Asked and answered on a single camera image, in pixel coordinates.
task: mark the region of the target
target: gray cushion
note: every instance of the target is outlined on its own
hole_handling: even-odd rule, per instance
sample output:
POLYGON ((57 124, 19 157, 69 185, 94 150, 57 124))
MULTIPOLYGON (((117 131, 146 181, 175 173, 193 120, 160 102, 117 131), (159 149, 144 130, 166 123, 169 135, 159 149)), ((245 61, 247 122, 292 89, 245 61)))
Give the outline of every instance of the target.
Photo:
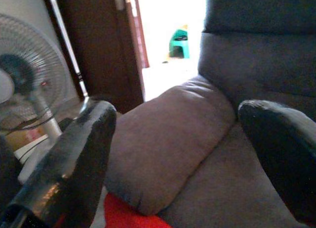
POLYGON ((316 0, 208 0, 205 32, 315 34, 316 0))
POLYGON ((246 99, 285 103, 316 119, 316 36, 202 34, 199 73, 235 110, 246 99))
POLYGON ((295 221, 236 124, 159 216, 174 228, 293 228, 295 221))
POLYGON ((120 117, 106 187, 143 214, 168 206, 235 120, 226 97, 203 77, 120 117))

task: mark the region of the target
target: fan hub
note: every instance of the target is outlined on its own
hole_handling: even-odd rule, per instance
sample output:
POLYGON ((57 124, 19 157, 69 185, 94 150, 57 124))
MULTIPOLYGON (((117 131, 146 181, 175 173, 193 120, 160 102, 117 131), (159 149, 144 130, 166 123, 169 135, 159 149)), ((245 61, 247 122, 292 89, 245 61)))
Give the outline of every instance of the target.
POLYGON ((14 94, 14 83, 10 75, 0 69, 0 104, 9 100, 14 94))

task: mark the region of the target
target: doorway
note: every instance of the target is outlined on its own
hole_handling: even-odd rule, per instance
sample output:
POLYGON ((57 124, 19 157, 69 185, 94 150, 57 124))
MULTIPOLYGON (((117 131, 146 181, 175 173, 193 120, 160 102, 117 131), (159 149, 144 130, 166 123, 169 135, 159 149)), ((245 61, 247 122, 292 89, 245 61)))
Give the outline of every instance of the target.
POLYGON ((145 101, 198 73, 206 0, 131 0, 143 54, 145 101))

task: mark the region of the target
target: fan grille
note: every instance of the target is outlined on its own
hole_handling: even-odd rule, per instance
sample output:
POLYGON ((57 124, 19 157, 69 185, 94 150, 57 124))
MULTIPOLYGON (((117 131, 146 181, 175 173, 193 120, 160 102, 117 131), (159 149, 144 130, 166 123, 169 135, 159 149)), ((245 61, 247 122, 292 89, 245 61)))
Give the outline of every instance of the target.
POLYGON ((66 96, 67 65, 60 50, 33 27, 0 14, 0 57, 4 55, 17 56, 27 63, 19 79, 32 90, 15 88, 14 95, 0 104, 0 129, 27 129, 46 122, 66 96), (39 98, 41 109, 35 107, 39 98))

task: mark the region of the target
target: electric fan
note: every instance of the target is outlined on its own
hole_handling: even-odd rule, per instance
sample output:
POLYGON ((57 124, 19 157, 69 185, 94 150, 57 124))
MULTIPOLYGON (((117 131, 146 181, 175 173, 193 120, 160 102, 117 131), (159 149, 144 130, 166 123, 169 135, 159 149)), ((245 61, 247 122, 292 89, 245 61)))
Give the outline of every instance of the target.
POLYGON ((0 130, 43 125, 49 149, 61 135, 54 119, 66 95, 67 65, 33 27, 0 14, 0 130))

